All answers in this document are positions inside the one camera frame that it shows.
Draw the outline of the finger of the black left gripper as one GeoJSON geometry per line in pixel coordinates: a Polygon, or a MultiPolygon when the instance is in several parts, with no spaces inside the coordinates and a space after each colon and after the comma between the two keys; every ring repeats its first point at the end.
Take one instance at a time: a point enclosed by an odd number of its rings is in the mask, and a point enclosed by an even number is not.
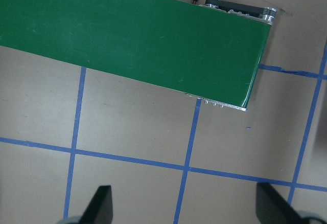
{"type": "Polygon", "coordinates": [[[112,223],[113,203],[110,185],[99,186],[81,216],[72,216],[58,223],[112,223]]]}

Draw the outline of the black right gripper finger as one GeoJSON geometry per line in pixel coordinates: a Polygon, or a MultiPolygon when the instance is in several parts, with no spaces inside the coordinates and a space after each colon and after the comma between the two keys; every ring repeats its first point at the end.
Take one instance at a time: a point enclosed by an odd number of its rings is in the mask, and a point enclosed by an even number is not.
{"type": "Polygon", "coordinates": [[[319,217],[301,216],[270,183],[257,183],[255,213],[260,223],[326,223],[319,217]]]}

